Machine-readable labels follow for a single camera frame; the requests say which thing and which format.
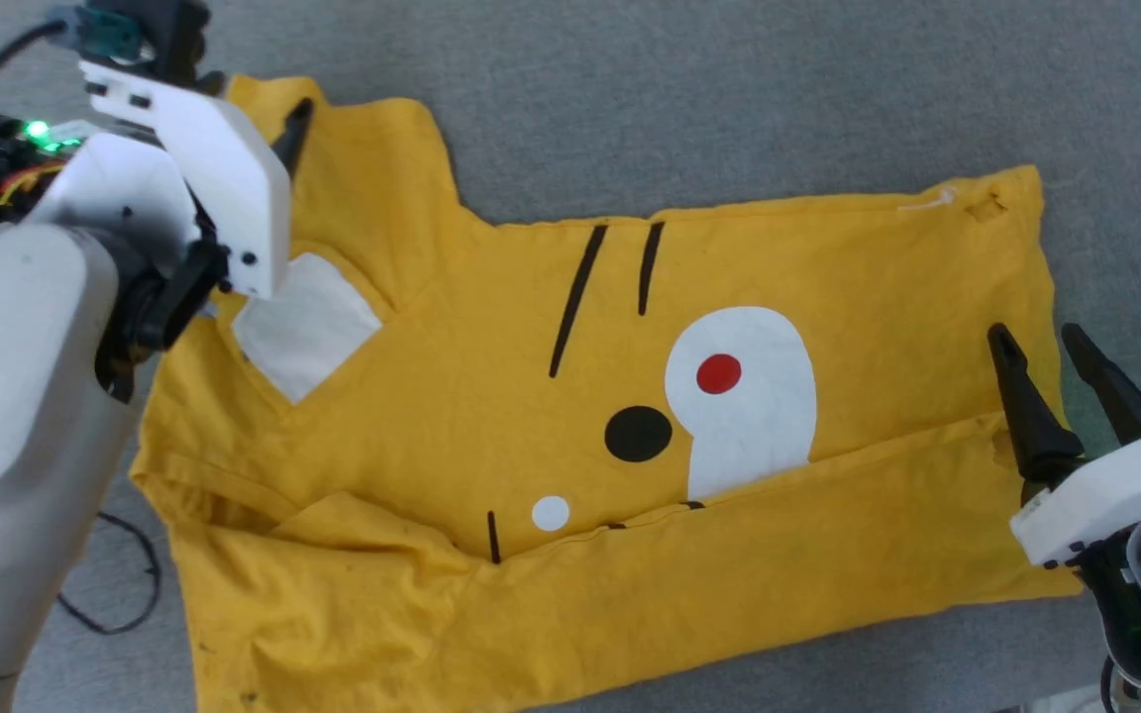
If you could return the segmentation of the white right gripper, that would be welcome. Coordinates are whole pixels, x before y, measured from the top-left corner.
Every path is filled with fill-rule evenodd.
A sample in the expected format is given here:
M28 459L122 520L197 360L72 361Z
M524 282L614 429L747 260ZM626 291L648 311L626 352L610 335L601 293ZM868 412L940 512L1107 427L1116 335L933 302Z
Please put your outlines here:
M1073 545L1092 545L1141 522L1141 389L1135 382L1077 322L1065 322L1066 353L1124 446L1084 464L1081 438L1060 423L1031 382L1027 356L1008 326L996 322L986 338L1023 486L1057 487L1037 493L1010 520L1028 562L1063 564L1075 556Z

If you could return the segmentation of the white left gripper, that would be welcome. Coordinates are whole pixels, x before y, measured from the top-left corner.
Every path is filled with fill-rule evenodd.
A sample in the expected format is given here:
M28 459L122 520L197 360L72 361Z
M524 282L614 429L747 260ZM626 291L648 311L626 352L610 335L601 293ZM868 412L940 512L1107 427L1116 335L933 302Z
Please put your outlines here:
M118 232L170 274L202 238L196 217L205 214L232 287L272 297L286 272L290 181L311 131L311 98L289 110L269 145L230 102L89 60L80 68L98 86L95 112L149 128L156 139L86 137L29 221Z

